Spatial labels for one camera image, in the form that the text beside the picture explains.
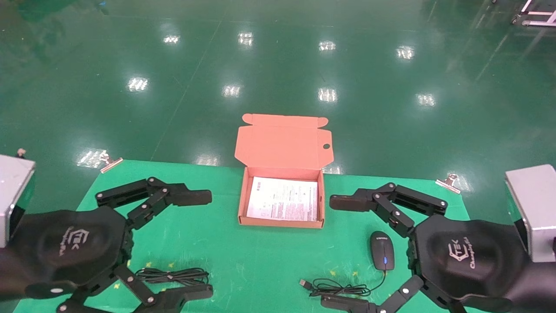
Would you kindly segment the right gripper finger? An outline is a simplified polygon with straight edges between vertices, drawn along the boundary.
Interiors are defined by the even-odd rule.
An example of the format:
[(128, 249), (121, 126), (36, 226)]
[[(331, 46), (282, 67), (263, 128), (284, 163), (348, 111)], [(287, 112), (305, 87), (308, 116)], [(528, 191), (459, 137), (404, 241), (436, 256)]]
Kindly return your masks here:
[(375, 190), (359, 188), (353, 195), (332, 195), (329, 206), (334, 210), (373, 212), (402, 238), (407, 238), (415, 222), (399, 207), (425, 216), (445, 215), (447, 201), (412, 190), (395, 183), (387, 183)]

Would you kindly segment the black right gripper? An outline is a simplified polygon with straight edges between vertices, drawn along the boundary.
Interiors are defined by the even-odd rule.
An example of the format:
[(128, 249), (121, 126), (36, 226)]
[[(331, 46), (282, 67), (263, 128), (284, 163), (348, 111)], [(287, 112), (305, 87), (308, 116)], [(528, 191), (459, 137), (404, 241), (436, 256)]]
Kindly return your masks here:
[(348, 313), (396, 313), (421, 290), (443, 309), (505, 313), (513, 306), (508, 293), (529, 261), (513, 226), (430, 216), (409, 234), (413, 276), (381, 305), (333, 295), (322, 296), (321, 305)]

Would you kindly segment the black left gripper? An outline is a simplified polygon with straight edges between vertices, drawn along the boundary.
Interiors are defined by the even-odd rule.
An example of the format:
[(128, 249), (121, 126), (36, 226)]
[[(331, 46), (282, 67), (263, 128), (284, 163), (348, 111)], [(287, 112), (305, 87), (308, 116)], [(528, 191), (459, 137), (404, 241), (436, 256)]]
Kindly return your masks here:
[[(113, 210), (139, 200), (141, 204), (128, 212), (127, 219)], [(96, 202), (100, 208), (95, 210), (22, 217), (1, 250), (2, 301), (71, 294), (58, 306), (58, 313), (102, 313), (85, 302), (117, 280), (139, 300), (135, 313), (180, 313), (187, 302), (214, 295), (208, 273), (201, 268), (132, 272), (124, 265), (133, 247), (131, 229), (143, 228), (170, 205), (207, 205), (212, 202), (210, 190), (190, 190), (185, 183), (149, 177), (98, 192)], [(146, 283), (180, 283), (181, 287), (153, 293)]]

